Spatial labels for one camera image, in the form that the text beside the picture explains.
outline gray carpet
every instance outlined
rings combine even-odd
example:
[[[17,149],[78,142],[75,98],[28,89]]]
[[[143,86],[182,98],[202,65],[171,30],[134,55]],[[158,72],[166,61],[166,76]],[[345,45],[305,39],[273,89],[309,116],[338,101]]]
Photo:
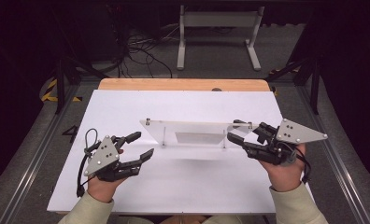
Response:
[[[176,69],[177,40],[164,42],[152,49],[150,53],[166,63],[171,68],[174,77],[264,78],[268,76],[272,69],[281,68],[285,65],[302,30],[302,25],[262,27],[255,45],[262,66],[260,72],[255,72],[252,69],[243,43],[248,31],[242,29],[234,29],[225,35],[212,30],[188,31],[186,34],[186,61],[183,71]],[[146,55],[142,52],[132,55],[135,60],[142,62],[146,60]],[[133,63],[128,59],[126,59],[126,65],[128,70],[122,67],[126,76],[150,77],[146,65]],[[104,63],[95,65],[96,68],[104,66],[107,65]],[[156,62],[150,66],[150,71],[155,77],[169,77],[168,70]],[[118,70],[108,74],[117,77]],[[283,117],[315,128],[312,121],[314,115],[308,113],[308,105],[300,97],[298,88],[288,81],[292,76],[292,74],[288,74],[281,78],[280,82],[271,84],[277,87],[277,102]],[[62,215],[46,211],[51,192],[71,148],[70,136],[62,135],[62,133],[73,125],[79,126],[92,91],[97,87],[98,80],[94,77],[84,77],[84,81],[81,82],[76,92],[76,96],[83,97],[83,101],[72,102],[64,112],[63,119],[49,145],[47,155],[33,179],[24,201],[20,204],[21,207],[18,213],[13,216],[12,223],[56,223],[62,217]],[[0,217],[20,183],[23,173],[34,157],[39,144],[43,141],[45,131],[54,117],[55,108],[56,103],[45,102],[35,125],[0,177]],[[340,157],[346,164],[370,215],[370,175],[358,159],[354,148],[335,116],[333,107],[323,88],[323,82],[321,82],[319,95],[319,111],[319,118],[330,136],[330,141],[335,145]],[[357,223],[327,159],[323,145],[321,143],[309,144],[307,156],[313,167],[310,187],[319,209],[330,223]],[[116,216],[112,216],[108,223],[114,223],[115,218]],[[267,216],[267,220],[269,223],[276,223],[273,215]],[[255,221],[256,223],[266,223],[266,219],[262,216],[256,216]]]

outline white metal stand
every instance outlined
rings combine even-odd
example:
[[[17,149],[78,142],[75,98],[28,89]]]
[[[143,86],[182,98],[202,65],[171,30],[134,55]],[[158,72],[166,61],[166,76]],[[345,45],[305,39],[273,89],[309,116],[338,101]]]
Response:
[[[261,65],[255,53],[254,43],[261,24],[264,7],[259,7],[258,11],[248,12],[199,12],[187,11],[181,6],[179,13],[179,49],[177,69],[185,68],[185,27],[248,27],[252,28],[251,39],[246,39],[247,50],[251,58],[254,70],[260,71]]]

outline robotic hand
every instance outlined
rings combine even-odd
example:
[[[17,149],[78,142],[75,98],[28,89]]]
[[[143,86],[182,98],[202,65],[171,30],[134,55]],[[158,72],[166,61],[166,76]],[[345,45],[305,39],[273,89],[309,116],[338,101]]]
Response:
[[[116,137],[115,135],[109,137],[108,135],[103,141],[98,141],[91,147],[85,148],[85,156],[79,168],[78,173],[78,197],[83,196],[85,189],[80,184],[80,177],[84,167],[84,163],[89,159],[89,165],[83,173],[91,178],[98,177],[100,180],[113,182],[119,179],[138,175],[142,163],[148,161],[153,155],[153,148],[140,155],[137,161],[120,162],[119,150],[124,143],[132,143],[141,137],[141,132],[129,134],[126,137]]]
[[[328,135],[325,133],[311,130],[288,119],[281,121],[280,126],[277,128],[262,122],[253,132],[258,135],[257,141],[259,143],[264,144],[266,141],[267,144],[262,146],[245,142],[243,137],[234,133],[228,133],[227,138],[246,150],[249,158],[258,161],[266,161],[274,165],[288,165],[294,163],[296,159],[303,161],[306,165],[305,175],[302,178],[304,183],[308,180],[311,167],[305,155],[297,149],[296,145],[328,138]]]

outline human hand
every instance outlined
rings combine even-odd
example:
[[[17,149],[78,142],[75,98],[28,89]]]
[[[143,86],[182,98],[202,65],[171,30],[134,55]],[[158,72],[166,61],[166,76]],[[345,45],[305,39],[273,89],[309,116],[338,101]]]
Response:
[[[116,188],[123,183],[124,180],[126,180],[126,178],[116,180],[114,182],[107,182],[95,177],[88,182],[87,192],[97,201],[102,203],[110,203],[113,195],[115,194]]]
[[[305,155],[306,145],[298,145],[297,148]],[[275,191],[285,192],[296,189],[301,184],[301,175],[305,164],[297,159],[295,163],[288,166],[273,165],[271,163],[260,161],[260,164],[267,171]]]

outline wrist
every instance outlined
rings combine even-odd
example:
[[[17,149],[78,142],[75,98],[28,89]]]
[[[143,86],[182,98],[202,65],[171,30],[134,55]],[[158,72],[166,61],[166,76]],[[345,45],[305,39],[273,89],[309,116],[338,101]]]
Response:
[[[91,197],[101,203],[110,203],[114,195],[114,191],[109,189],[97,189],[97,188],[88,188],[87,192]]]
[[[291,191],[291,190],[294,190],[294,189],[297,189],[300,185],[301,185],[301,181],[298,180],[296,182],[291,182],[291,181],[281,181],[279,184],[278,183],[274,183],[272,181],[272,189],[277,191],[277,192],[288,192],[288,191]]]

